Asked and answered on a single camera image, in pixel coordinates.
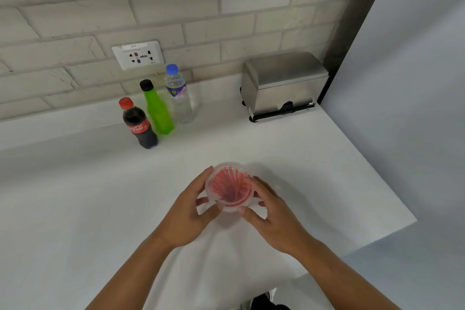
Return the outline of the stainless steel napkin dispenser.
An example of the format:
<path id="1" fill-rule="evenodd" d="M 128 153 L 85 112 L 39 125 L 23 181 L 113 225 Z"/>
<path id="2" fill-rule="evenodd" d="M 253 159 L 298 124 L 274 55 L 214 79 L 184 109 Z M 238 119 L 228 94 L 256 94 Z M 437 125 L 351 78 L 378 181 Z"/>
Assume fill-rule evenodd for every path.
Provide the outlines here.
<path id="1" fill-rule="evenodd" d="M 317 105 L 329 72 L 310 52 L 296 51 L 246 60 L 240 93 L 249 121 L 293 114 Z"/>

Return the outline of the person's right forearm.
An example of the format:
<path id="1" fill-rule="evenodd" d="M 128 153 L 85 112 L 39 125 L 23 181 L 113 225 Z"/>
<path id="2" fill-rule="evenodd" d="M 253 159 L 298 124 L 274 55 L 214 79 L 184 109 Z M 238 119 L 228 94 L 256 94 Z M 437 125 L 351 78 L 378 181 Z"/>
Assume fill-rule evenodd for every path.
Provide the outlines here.
<path id="1" fill-rule="evenodd" d="M 299 239 L 289 254 L 305 267 L 335 310 L 401 310 L 313 237 Z"/>

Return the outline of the person's right hand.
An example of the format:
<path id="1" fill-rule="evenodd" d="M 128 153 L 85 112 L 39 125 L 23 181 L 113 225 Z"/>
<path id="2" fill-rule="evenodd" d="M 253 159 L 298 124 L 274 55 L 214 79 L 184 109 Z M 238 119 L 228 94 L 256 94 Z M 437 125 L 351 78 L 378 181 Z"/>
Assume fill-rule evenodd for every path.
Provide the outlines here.
<path id="1" fill-rule="evenodd" d="M 254 227 L 265 241 L 279 252 L 298 258 L 305 249 L 305 244 L 311 240 L 294 213 L 270 187 L 259 177 L 248 177 L 254 197 L 259 197 L 259 205 L 266 209 L 267 227 Z"/>

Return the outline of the person's left forearm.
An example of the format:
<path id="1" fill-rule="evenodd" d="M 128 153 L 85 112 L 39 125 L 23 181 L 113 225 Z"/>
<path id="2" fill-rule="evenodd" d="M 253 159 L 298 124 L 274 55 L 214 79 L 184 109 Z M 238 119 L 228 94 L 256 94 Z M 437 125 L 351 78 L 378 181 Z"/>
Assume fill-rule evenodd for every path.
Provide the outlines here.
<path id="1" fill-rule="evenodd" d="M 164 261 L 177 247 L 165 237 L 151 234 L 85 310 L 142 310 Z"/>

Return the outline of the clear water bottle, blue cap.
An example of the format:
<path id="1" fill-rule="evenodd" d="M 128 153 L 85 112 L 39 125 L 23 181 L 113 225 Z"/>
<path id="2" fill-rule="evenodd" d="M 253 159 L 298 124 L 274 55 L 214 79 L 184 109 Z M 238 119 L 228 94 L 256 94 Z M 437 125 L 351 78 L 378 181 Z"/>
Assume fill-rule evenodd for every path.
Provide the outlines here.
<path id="1" fill-rule="evenodd" d="M 194 119 L 194 110 L 187 90 L 185 76 L 175 64 L 166 65 L 165 87 L 171 96 L 179 124 L 188 124 Z"/>

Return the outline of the white wall socket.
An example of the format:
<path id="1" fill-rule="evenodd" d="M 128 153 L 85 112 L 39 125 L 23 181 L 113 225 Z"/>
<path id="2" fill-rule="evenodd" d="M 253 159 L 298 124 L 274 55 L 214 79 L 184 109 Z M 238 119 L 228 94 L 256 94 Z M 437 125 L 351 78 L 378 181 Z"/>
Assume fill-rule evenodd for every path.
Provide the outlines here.
<path id="1" fill-rule="evenodd" d="M 112 51 L 124 71 L 165 64 L 158 40 L 113 46 Z"/>

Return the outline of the person's left hand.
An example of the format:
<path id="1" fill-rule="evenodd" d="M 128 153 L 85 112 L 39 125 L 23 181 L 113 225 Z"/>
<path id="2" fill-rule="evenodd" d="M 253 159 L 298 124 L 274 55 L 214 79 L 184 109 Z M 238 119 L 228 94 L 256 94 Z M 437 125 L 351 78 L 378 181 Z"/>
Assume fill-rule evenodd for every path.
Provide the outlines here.
<path id="1" fill-rule="evenodd" d="M 209 202 L 207 197 L 199 195 L 205 190 L 206 179 L 212 172 L 213 166 L 210 166 L 190 182 L 156 228 L 155 236 L 162 240 L 168 250 L 189 244 L 206 228 L 207 225 L 201 225 L 199 221 L 197 208 Z M 212 206 L 223 204 L 217 202 Z"/>

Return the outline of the green bottle with black cap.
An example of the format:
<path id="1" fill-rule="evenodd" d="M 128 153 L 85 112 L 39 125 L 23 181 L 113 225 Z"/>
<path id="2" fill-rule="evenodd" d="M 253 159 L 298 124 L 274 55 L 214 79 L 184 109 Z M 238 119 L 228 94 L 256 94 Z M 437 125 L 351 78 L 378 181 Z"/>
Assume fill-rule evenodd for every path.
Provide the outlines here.
<path id="1" fill-rule="evenodd" d="M 175 125 L 173 124 L 166 104 L 154 89 L 152 81 L 144 79 L 140 81 L 139 85 L 144 93 L 147 102 L 147 110 L 154 122 L 156 131 L 162 135 L 170 134 L 174 130 Z"/>

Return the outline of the clear plastic cup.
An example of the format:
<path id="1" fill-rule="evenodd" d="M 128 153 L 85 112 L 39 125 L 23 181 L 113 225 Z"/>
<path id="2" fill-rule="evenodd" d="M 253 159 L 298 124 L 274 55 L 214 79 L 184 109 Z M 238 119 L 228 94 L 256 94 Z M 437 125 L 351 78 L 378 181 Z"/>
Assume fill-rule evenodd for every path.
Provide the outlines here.
<path id="1" fill-rule="evenodd" d="M 213 177 L 213 175 L 215 173 L 217 173 L 221 168 L 229 167 L 229 166 L 232 166 L 234 168 L 238 168 L 239 170 L 241 170 L 243 172 L 247 172 L 249 174 L 249 172 L 247 171 L 247 168 L 245 166 L 243 166 L 243 165 L 241 165 L 239 163 L 236 163 L 236 162 L 225 162 L 225 163 L 221 163 L 221 164 L 215 166 L 214 169 L 213 169 L 212 174 L 206 179 L 206 182 L 205 182 L 205 193 L 206 193 L 206 196 L 208 197 L 208 200 L 210 202 L 213 202 L 213 203 L 219 202 L 219 203 L 223 204 L 222 202 L 218 201 L 217 198 L 214 197 L 212 192 L 209 191 L 208 184 L 209 184 L 211 178 Z M 223 204 L 224 207 L 223 207 L 222 211 L 227 212 L 227 213 L 236 213 L 238 211 L 239 207 L 247 206 L 252 198 L 253 198 L 253 189 L 252 189 L 251 196 L 247 200 L 245 200 L 242 204 L 240 204 L 239 206 L 229 206 L 229 205 L 224 205 Z"/>

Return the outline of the cola bottle with red cap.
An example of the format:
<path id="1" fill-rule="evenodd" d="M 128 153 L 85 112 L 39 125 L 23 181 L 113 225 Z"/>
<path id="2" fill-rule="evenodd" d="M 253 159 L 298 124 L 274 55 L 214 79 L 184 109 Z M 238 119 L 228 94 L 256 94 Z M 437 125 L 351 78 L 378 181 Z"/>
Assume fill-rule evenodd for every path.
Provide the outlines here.
<path id="1" fill-rule="evenodd" d="M 119 106 L 123 110 L 124 123 L 137 138 L 139 144 L 145 149 L 157 146 L 158 137 L 152 129 L 145 112 L 135 106 L 129 97 L 121 98 Z"/>

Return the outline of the bunch of red straws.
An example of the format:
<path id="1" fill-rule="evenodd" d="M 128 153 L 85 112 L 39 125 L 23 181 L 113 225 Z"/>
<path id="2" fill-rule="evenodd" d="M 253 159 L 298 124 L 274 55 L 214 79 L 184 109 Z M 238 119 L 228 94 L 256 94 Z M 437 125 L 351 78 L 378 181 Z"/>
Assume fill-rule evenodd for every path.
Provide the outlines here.
<path id="1" fill-rule="evenodd" d="M 250 174 L 232 166 L 221 168 L 211 178 L 208 188 L 224 205 L 239 206 L 252 194 L 251 185 L 246 181 Z"/>

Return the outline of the person's black clothing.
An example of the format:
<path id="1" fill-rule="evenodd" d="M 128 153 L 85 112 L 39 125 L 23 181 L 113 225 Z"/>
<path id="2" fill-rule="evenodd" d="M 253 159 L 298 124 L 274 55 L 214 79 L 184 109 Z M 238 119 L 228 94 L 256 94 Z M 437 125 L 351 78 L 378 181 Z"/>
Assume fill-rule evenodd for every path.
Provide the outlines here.
<path id="1" fill-rule="evenodd" d="M 274 304 L 271 301 L 271 293 L 266 292 L 253 298 L 253 300 L 251 301 L 249 310 L 291 310 L 291 309 L 282 304 Z"/>

